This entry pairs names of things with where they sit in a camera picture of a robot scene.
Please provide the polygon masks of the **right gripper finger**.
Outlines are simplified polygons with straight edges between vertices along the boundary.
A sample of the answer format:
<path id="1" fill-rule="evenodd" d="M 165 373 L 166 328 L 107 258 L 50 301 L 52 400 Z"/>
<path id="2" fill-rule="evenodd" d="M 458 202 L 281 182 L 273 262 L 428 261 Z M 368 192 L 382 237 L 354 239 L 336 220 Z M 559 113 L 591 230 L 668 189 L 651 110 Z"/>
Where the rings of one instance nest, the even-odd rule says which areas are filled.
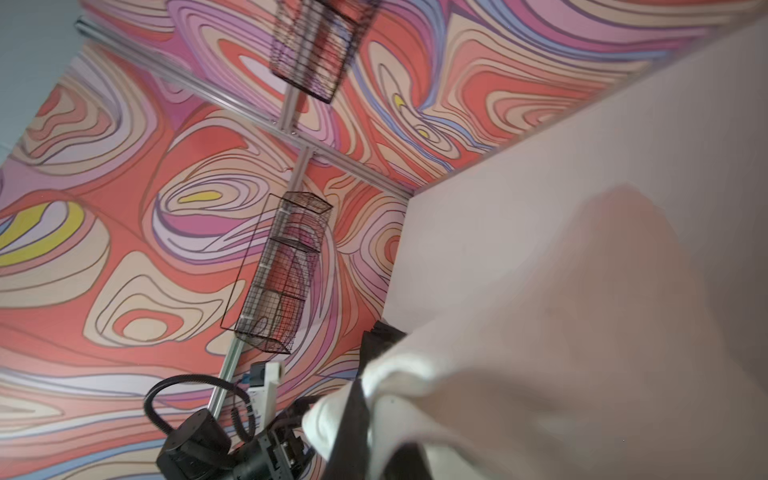
<path id="1" fill-rule="evenodd" d="M 372 465 L 368 433 L 371 413 L 367 406 L 362 382 L 356 379 L 351 386 L 341 423 L 322 479 L 431 479 L 432 475 L 415 443 L 400 446 L 388 459 L 383 472 L 368 472 Z"/>

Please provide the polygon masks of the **white t shirt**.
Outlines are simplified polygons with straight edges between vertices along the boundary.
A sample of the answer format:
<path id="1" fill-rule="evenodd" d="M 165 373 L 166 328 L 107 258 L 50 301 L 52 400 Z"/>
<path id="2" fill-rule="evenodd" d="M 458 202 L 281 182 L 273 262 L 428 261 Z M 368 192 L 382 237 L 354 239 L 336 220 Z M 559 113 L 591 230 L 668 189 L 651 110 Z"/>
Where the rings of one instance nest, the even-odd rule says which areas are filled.
<path id="1" fill-rule="evenodd" d="M 374 475 L 408 443 L 431 479 L 767 475 L 767 395 L 728 353 L 662 211 L 628 186 L 358 379 Z M 325 463 L 351 386 L 303 418 Z"/>

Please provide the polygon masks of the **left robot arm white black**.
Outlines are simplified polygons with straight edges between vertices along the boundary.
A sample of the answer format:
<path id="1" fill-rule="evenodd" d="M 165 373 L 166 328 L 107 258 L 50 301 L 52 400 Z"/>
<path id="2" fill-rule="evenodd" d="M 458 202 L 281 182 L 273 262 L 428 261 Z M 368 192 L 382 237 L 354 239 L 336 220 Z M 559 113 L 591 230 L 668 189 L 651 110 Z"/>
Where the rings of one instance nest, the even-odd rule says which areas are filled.
<path id="1" fill-rule="evenodd" d="M 231 439 L 203 409 L 170 433 L 156 465 L 166 479 L 299 479 L 315 452 L 295 433 L 297 417 L 277 418 L 252 440 Z"/>

